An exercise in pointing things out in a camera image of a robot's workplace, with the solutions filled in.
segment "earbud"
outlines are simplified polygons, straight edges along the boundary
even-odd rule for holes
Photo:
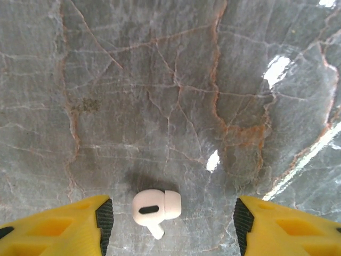
[[[181,196],[170,190],[148,189],[134,197],[132,207],[135,222],[147,227],[155,239],[161,239],[165,231],[160,223],[180,216]]]

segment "gray marble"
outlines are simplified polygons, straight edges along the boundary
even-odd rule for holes
[[[340,70],[340,0],[0,0],[0,221],[108,194],[122,256],[239,255],[239,195],[341,221]]]

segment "dark spot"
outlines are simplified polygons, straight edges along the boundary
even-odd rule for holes
[[[83,98],[82,102],[76,106],[73,106],[71,111],[81,113],[94,113],[100,110],[100,101],[88,98]]]

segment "black rubber pad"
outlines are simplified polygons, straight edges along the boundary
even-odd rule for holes
[[[101,229],[102,256],[107,254],[111,230],[113,227],[112,200],[108,199],[96,210],[97,227]]]
[[[233,213],[233,221],[236,228],[241,256],[245,255],[247,248],[246,235],[251,232],[254,219],[254,216],[251,214],[249,209],[247,209],[242,200],[237,198]]]
[[[8,235],[13,230],[14,230],[13,227],[0,228],[0,239],[3,238],[4,236]]]

